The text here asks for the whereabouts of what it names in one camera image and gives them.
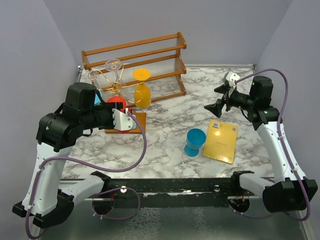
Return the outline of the blue goblet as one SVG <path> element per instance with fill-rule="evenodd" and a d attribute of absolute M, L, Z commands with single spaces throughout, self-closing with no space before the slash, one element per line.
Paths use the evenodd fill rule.
<path fill-rule="evenodd" d="M 102 98 L 102 93 L 100 90 L 98 90 L 97 93 L 95 93 L 94 106 L 99 106 L 102 103 L 101 98 Z"/>
<path fill-rule="evenodd" d="M 200 148 L 206 142 L 206 134 L 199 128 L 192 128 L 187 132 L 184 153 L 189 157 L 199 154 Z"/>

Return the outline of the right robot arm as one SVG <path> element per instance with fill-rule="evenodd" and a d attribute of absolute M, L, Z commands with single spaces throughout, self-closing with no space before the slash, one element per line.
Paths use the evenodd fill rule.
<path fill-rule="evenodd" d="M 240 77 L 228 72 L 223 84 L 214 89 L 222 94 L 214 104 L 204 108 L 216 117 L 221 117 L 223 107 L 246 111 L 246 119 L 252 123 L 264 143 L 271 161 L 274 182 L 263 179 L 252 171 L 235 171 L 229 189 L 240 196 L 250 191 L 263 201 L 270 213 L 310 210 L 310 201 L 318 190 L 314 179 L 308 179 L 296 161 L 286 139 L 282 117 L 277 108 L 271 106 L 272 80 L 265 76 L 255 76 L 249 94 L 237 90 Z"/>

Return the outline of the clear wine glass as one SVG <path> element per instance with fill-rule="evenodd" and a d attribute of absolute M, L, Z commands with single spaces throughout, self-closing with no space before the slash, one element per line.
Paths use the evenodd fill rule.
<path fill-rule="evenodd" d="M 113 72 L 115 74 L 115 77 L 116 77 L 115 81 L 119 83 L 124 71 L 123 63 L 117 58 L 109 59 L 106 61 L 104 67 L 107 71 Z"/>
<path fill-rule="evenodd" d="M 99 71 L 97 71 L 97 70 L 90 70 L 89 72 L 88 72 L 88 78 L 93 82 L 93 81 L 95 81 L 98 77 L 99 77 L 99 75 L 100 75 L 100 72 Z"/>

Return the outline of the blue goblet front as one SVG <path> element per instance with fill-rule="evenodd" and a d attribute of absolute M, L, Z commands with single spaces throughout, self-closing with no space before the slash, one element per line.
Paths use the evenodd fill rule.
<path fill-rule="evenodd" d="M 206 134 L 199 128 L 192 128 L 187 132 L 184 153 L 189 157 L 199 154 L 200 148 L 206 142 Z"/>

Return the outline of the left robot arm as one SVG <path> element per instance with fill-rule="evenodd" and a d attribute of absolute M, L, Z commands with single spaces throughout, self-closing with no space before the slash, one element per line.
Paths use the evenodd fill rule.
<path fill-rule="evenodd" d="M 101 102 L 97 88 L 89 83 L 76 82 L 67 89 L 65 102 L 53 113 L 39 121 L 37 157 L 29 190 L 23 201 L 13 206 L 13 213 L 27 218 L 33 216 L 33 224 L 47 229 L 65 222 L 74 206 L 97 194 L 103 198 L 111 190 L 102 173 L 94 173 L 71 189 L 59 187 L 65 166 L 65 158 L 71 153 L 78 138 L 85 130 L 113 129 L 113 109 L 121 110 L 122 102 Z"/>

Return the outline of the yellow goblet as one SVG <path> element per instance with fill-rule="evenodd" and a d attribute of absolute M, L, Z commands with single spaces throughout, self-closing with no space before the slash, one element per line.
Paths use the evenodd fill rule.
<path fill-rule="evenodd" d="M 138 81 L 138 85 L 133 92 L 134 104 L 139 108 L 147 108 L 151 102 L 151 91 L 145 82 L 150 78 L 151 73 L 146 68 L 138 68 L 133 71 L 133 78 Z"/>

